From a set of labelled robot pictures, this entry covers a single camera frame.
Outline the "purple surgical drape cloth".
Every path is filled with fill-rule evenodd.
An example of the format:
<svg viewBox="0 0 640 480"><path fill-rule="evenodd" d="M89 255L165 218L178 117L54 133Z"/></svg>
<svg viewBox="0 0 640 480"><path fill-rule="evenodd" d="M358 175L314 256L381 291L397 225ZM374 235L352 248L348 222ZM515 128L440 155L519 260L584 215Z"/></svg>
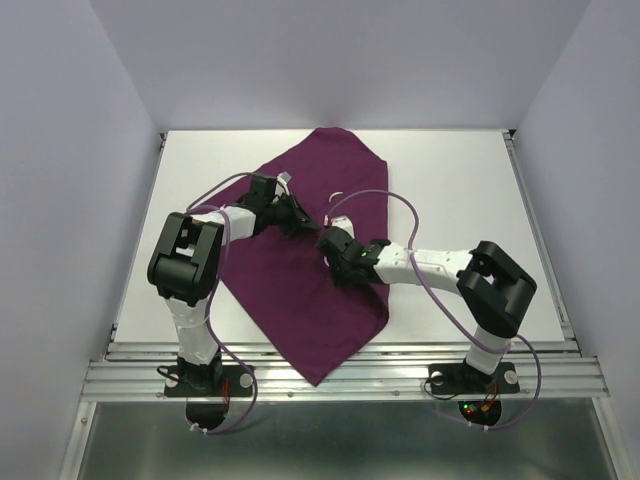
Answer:
<svg viewBox="0 0 640 480"><path fill-rule="evenodd" d="M354 224L358 240L388 235L388 165L354 133L318 128L258 167L292 176L290 188L317 224L331 212L333 194L358 196L336 209ZM389 319L386 285L338 288L314 232L286 237L276 227L232 241L222 281L279 353L312 385L372 340Z"/></svg>

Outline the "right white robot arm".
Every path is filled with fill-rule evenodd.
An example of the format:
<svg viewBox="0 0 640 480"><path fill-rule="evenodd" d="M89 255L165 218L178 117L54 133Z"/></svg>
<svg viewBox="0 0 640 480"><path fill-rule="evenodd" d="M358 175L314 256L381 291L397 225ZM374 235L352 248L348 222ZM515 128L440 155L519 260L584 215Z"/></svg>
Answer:
<svg viewBox="0 0 640 480"><path fill-rule="evenodd" d="M420 285L460 296L476 321L471 347L460 366L463 384L482 390L520 329L537 292L536 281L502 248L489 241L471 250L412 250L386 239L363 245L347 230L331 226L316 242L334 284Z"/></svg>

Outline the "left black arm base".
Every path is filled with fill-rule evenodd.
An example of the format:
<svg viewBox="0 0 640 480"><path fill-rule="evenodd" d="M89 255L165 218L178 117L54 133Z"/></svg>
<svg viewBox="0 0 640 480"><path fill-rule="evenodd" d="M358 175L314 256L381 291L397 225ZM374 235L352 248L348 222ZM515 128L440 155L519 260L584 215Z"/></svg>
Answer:
<svg viewBox="0 0 640 480"><path fill-rule="evenodd" d="M248 398L254 393L248 371L239 364L224 364L220 352L209 364L192 364L178 356L174 364L158 366L156 373L169 398Z"/></svg>

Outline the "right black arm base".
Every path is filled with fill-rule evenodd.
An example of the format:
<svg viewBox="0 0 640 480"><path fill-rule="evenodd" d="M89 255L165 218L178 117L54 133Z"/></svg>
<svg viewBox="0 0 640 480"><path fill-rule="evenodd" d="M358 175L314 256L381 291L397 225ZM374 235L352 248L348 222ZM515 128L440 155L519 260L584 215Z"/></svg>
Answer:
<svg viewBox="0 0 640 480"><path fill-rule="evenodd" d="M520 392L520 384L512 362L501 360L496 369L487 374L460 360L430 364L423 390L439 399L448 399L487 393L516 394Z"/></svg>

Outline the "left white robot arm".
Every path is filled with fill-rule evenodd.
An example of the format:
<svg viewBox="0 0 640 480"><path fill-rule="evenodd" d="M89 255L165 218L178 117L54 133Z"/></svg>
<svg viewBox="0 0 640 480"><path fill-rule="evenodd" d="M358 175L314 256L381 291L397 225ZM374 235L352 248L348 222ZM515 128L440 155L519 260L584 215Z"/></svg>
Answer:
<svg viewBox="0 0 640 480"><path fill-rule="evenodd" d="M171 312L178 358L192 365L187 379L199 393L213 393L222 384L223 371L212 363L220 346L209 333L208 310L230 244L269 227L288 237L319 229L290 190L290 180L287 172L253 173L248 191L238 201L216 207L198 200L165 220L147 279Z"/></svg>

